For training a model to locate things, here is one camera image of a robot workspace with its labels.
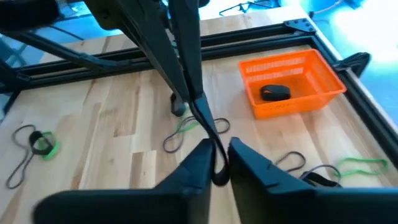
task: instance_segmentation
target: rubber band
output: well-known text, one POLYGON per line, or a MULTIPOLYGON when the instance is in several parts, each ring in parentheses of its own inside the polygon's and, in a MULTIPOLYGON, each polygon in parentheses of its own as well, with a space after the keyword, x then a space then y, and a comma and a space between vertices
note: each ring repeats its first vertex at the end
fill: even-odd
POLYGON ((286 153, 284 156, 282 156, 276 162, 274 162, 275 166, 278 166, 282 161, 287 159, 290 155, 298 155, 301 158, 302 163, 297 167, 293 167, 293 168, 285 170, 286 172, 292 172, 295 170, 299 170, 299 169, 303 168, 304 165, 307 163, 307 160, 305 159, 305 156, 303 154, 301 154, 300 152, 297 152, 297 151, 291 151, 291 152, 286 153))
POLYGON ((382 163, 383 167, 381 170, 377 170, 377 171, 367 171, 367 170, 362 170, 362 169, 353 169, 353 170, 349 170, 347 172, 342 172, 341 176, 342 177, 347 177, 349 175, 353 175, 353 174, 364 174, 364 175, 381 175, 383 173, 385 173, 388 170, 388 162, 385 159, 360 159, 360 158, 354 158, 354 157, 346 157, 344 159, 342 159, 341 161, 339 161, 339 163, 337 163, 336 167, 340 169, 340 167, 345 163, 345 162, 363 162, 363 163, 382 163))
MULTIPOLYGON (((226 118, 216 118, 216 119, 214 119, 214 122, 215 122, 215 123, 219 123, 219 122, 224 122, 224 123, 226 123, 225 129, 220 130, 220 131, 217 131, 218 134, 224 134, 224 133, 228 132, 229 129, 230 129, 230 127, 231 127, 231 123, 230 123, 226 118)), ((163 150, 164 150, 165 152, 167 152, 167 153, 174 153, 174 152, 177 152, 177 151, 182 147, 183 140, 184 140, 184 134, 185 134, 187 131, 192 130, 194 127, 196 127, 196 126, 198 126, 198 125, 199 125, 199 123, 198 123, 198 121, 196 120, 196 118, 195 118, 194 116, 188 116, 188 117, 182 119, 182 120, 178 123, 177 128, 176 128, 176 130, 174 131, 174 133, 172 133, 171 135, 167 136, 167 137, 163 140, 163 145, 162 145, 162 146, 163 146, 163 150), (172 140, 172 139, 174 138, 174 136, 176 136, 176 135, 178 135, 178 134, 181 135, 181 138, 180 138, 181 140, 178 142, 177 147, 174 148, 174 149, 167 149, 166 144, 167 144, 170 140, 172 140)))

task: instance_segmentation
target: black clip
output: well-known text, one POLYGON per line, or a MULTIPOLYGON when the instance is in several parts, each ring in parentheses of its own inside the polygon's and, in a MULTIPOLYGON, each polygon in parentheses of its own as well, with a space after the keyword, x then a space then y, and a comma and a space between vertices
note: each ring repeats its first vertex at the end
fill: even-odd
POLYGON ((370 62, 371 55, 367 52, 360 52, 349 56, 344 60, 340 60, 333 65, 336 72, 352 69, 357 77, 360 77, 370 62))
POLYGON ((305 178, 302 180, 314 187, 320 185, 324 187, 342 187, 338 182, 328 180, 324 177, 322 177, 320 174, 317 174, 315 172, 310 172, 308 173, 307 171, 303 173, 303 175, 306 175, 305 178))

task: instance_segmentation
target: black loop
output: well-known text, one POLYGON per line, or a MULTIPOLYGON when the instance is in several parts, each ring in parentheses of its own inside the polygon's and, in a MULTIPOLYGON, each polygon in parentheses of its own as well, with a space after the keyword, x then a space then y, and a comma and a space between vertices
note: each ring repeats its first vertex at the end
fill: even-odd
MULTIPOLYGON (((180 125, 177 127, 177 130, 175 130, 174 133, 172 133, 171 135, 167 136, 163 140, 163 144, 162 144, 163 150, 165 152, 167 152, 167 153, 175 153, 175 152, 177 152, 182 147, 182 144, 183 144, 183 141, 184 141, 184 135, 185 135, 185 132, 180 132, 180 130, 184 129, 185 125, 187 125, 189 122, 196 121, 196 120, 197 119, 194 116, 188 116, 188 117, 184 118, 181 121, 180 125), (171 141, 172 139, 174 139, 174 136, 176 136, 178 134, 180 135, 180 140, 178 141, 177 146, 174 149, 167 149, 167 147, 166 147, 167 143, 169 141, 171 141)), ((223 130, 217 130, 217 133, 218 134, 227 133, 229 131, 229 129, 231 128, 231 123, 226 118, 216 118, 216 119, 214 119, 215 123, 218 123, 218 122, 221 122, 221 121, 224 121, 226 123, 226 127, 223 130)))
POLYGON ((10 176, 7 178, 7 180, 6 180, 6 188, 8 188, 8 189, 16 189, 17 187, 19 187, 19 186, 23 183, 23 181, 25 180, 26 168, 27 168, 27 166, 29 165, 30 161, 33 159, 33 156, 34 156, 34 154, 31 154, 31 155, 29 156, 29 146, 23 145, 23 144, 21 144, 21 143, 19 143, 19 142, 17 141, 17 138, 16 138, 17 133, 18 133, 20 130, 24 129, 24 128, 32 128, 33 131, 36 131, 36 127, 35 127, 33 124, 28 124, 28 125, 21 126, 20 128, 16 129, 16 130, 12 133, 12 135, 11 135, 11 140, 13 141, 13 143, 14 143, 16 146, 22 148, 22 149, 25 151, 25 154, 24 154, 24 157, 22 158, 21 162, 20 162, 20 163, 18 164, 18 166, 12 171, 11 175, 10 175, 10 176), (24 165, 24 166, 23 166, 23 168, 22 168, 21 178, 19 179, 19 181, 18 181, 18 183, 17 183, 16 185, 11 186, 11 180, 12 180, 12 178, 13 178, 14 175, 17 173, 17 171, 19 170, 19 168, 22 167, 22 165, 24 165))
POLYGON ((283 85, 266 85, 260 89, 264 101, 280 101, 290 99, 290 89, 283 85))
POLYGON ((302 163, 297 167, 293 167, 291 169, 286 170, 286 172, 292 172, 292 171, 299 170, 299 169, 303 168, 303 166, 305 165, 307 160, 305 159, 305 156, 303 154, 301 154, 300 152, 297 152, 297 151, 291 151, 291 152, 288 152, 287 154, 285 154, 284 156, 282 156, 280 159, 278 159, 274 163, 275 166, 278 166, 278 164, 280 164, 282 161, 284 161, 286 158, 288 158, 292 154, 298 155, 302 159, 302 163))

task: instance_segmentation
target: black strap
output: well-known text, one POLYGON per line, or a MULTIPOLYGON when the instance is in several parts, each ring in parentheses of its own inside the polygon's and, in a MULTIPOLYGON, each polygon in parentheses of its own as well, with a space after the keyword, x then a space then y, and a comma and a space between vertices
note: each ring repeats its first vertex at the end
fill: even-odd
POLYGON ((315 172, 304 172, 303 175, 306 175, 302 180, 304 180, 306 183, 316 187, 318 185, 324 186, 324 187, 342 187, 339 183, 328 180, 321 176, 320 174, 317 174, 315 172))
POLYGON ((52 143, 46 137, 44 137, 43 134, 40 131, 34 131, 34 132, 32 132, 32 134, 30 134, 30 136, 29 136, 29 145, 30 145, 30 149, 32 150, 32 153, 35 154, 35 155, 40 155, 40 156, 46 156, 46 155, 50 154, 50 152, 54 148, 52 143), (43 149, 43 150, 36 149, 34 147, 35 143, 39 139, 43 139, 45 141, 46 145, 47 145, 47 147, 45 149, 43 149))

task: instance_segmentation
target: floor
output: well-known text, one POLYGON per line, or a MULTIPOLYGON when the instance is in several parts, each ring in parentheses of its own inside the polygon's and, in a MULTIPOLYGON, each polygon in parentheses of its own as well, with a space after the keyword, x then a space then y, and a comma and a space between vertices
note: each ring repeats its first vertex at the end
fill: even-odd
MULTIPOLYGON (((219 11, 231 7, 240 0, 229 0, 225 3, 221 0, 211 0, 210 3, 200 9, 201 19, 220 17, 219 11)), ((269 7, 299 4, 306 11, 319 11, 331 6, 335 0, 279 0, 261 2, 269 7)), ((398 31, 391 29, 398 22, 396 9, 398 2, 385 0, 382 3, 377 0, 345 0, 335 8, 320 14, 316 14, 313 20, 322 30, 337 51, 348 57, 356 52, 369 52, 372 60, 361 77, 365 87, 371 92, 376 101, 387 111, 392 120, 398 123, 398 105, 394 97, 397 95, 398 76, 398 31)), ((265 7, 251 6, 250 11, 266 9, 265 7)), ((64 21, 57 22, 55 26, 65 29, 82 39, 93 39, 106 35, 120 34, 120 30, 103 30, 99 27, 94 17, 90 15, 84 3, 76 3, 71 7, 64 7, 62 13, 64 21)), ((238 8, 234 8, 225 15, 239 14, 238 8)), ((39 29, 37 34, 42 35, 58 43, 74 42, 75 37, 50 27, 39 29)), ((26 64, 38 63, 43 52, 20 42, 2 37, 5 43, 13 49, 21 49, 22 58, 26 64)), ((10 58, 13 67, 21 65, 17 60, 10 58)))

